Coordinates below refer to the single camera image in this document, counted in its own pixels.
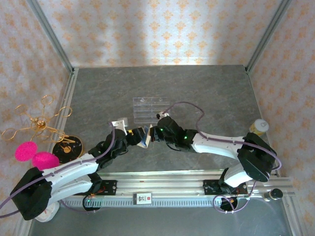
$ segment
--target gray marble surface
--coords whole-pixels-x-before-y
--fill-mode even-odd
[[[105,140],[109,121],[127,117],[133,122],[134,97],[169,97],[171,102],[189,101],[202,107],[203,132],[221,136],[245,136],[260,117],[256,99],[242,65],[185,65],[79,69],[71,102],[73,114],[65,132],[83,140],[85,151]],[[172,109],[171,117],[182,128],[195,128],[200,112],[190,105]],[[148,149],[130,147],[105,172],[214,170],[236,161],[214,154],[170,150],[165,143]]]
[[[235,214],[213,207],[107,208],[96,214],[78,214],[60,208],[47,223],[33,220],[29,236],[290,236],[279,201],[253,198]]]

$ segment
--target clear plastic block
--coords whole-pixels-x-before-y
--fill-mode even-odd
[[[168,97],[134,97],[134,123],[157,123],[157,114],[164,112],[170,104]]]

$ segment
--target pink sponge ball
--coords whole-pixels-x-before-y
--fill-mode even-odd
[[[37,145],[36,143],[30,141],[22,143],[18,146],[15,150],[15,158],[18,161],[28,161],[36,154],[37,152]]]
[[[31,160],[33,166],[37,167],[40,171],[59,166],[59,159],[46,151],[36,153]]]

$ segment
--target wall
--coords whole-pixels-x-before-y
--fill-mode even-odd
[[[246,65],[280,0],[40,0],[73,66]]]
[[[294,0],[251,74],[271,143],[315,232],[315,1]]]
[[[0,4],[0,133],[9,127],[29,125],[27,117],[14,115],[14,108],[29,106],[31,115],[39,115],[40,98],[52,94],[56,100],[68,78],[68,72],[54,51],[25,0],[3,0]],[[57,102],[45,114],[55,111]],[[0,139],[0,202],[5,200],[30,163],[14,158],[15,148],[28,141],[31,133],[21,132],[10,142]],[[15,211],[12,202],[0,215]],[[13,235],[19,214],[0,219],[0,235]]]

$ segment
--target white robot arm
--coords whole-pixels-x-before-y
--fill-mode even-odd
[[[11,194],[36,178],[50,173],[54,174],[38,183],[32,184],[29,188],[12,198],[24,219],[34,219],[47,206],[68,196],[84,192],[96,193],[100,189],[100,183],[102,182],[96,172],[111,164],[114,158],[126,151],[127,146],[137,145],[145,135],[142,128],[126,132],[123,122],[123,120],[113,122],[113,125],[116,127],[114,130],[115,135],[112,132],[104,142],[97,144],[96,147],[82,157],[44,171],[39,171],[37,168],[28,170]],[[234,167],[226,168],[218,183],[212,186],[221,191],[222,194],[231,193],[240,184],[251,179],[262,182],[268,181],[274,158],[263,151],[234,143],[245,139],[247,142],[264,146],[273,151],[258,136],[251,133],[247,134],[246,137],[235,138],[204,135],[213,139],[232,140],[233,142],[223,143],[205,139],[196,130],[182,129],[167,114],[159,120],[157,126],[150,129],[152,142],[164,141],[166,144],[175,145],[181,151],[214,153],[239,160],[240,163]],[[110,147],[113,136],[114,142],[109,152],[96,159]]]

